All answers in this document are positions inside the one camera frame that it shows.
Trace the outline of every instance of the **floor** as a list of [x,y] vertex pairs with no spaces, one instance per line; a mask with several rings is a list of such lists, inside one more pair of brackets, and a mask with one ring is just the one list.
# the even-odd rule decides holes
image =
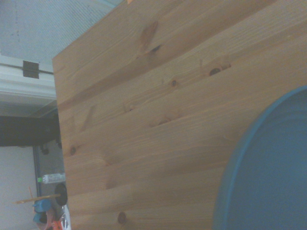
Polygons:
[[[36,176],[42,177],[46,174],[64,173],[64,161],[62,150],[56,145],[55,140],[46,144],[49,154],[44,155],[40,147],[34,147]],[[37,193],[39,196],[54,194],[58,183],[43,184],[37,183]],[[51,199],[52,207],[56,211],[56,218],[59,219],[63,214],[62,207],[59,206],[54,198]]]

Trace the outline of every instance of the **wood grain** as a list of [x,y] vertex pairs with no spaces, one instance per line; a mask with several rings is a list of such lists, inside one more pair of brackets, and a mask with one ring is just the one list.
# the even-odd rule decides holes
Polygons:
[[119,5],[53,60],[73,229],[210,229],[236,143],[306,59],[305,0]]

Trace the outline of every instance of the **blue bowl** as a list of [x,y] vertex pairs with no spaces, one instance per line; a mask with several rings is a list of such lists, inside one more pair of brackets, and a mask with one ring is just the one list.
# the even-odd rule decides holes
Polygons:
[[307,229],[307,86],[269,106],[232,154],[213,230]]

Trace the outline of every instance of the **black wheel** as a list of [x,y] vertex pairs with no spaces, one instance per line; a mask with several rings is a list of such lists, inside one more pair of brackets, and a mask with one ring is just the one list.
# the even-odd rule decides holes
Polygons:
[[60,194],[61,196],[56,197],[56,202],[60,206],[64,206],[67,204],[67,190],[66,186],[63,183],[60,183],[56,186],[56,189],[54,190],[54,194]]
[[40,150],[42,151],[43,155],[48,155],[49,154],[49,149],[45,149],[43,145],[40,146]]

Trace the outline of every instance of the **ceiling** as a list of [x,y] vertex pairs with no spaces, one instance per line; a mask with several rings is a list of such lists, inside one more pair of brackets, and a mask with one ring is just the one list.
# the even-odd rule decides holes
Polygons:
[[52,58],[122,0],[1,0],[1,55],[52,64]]

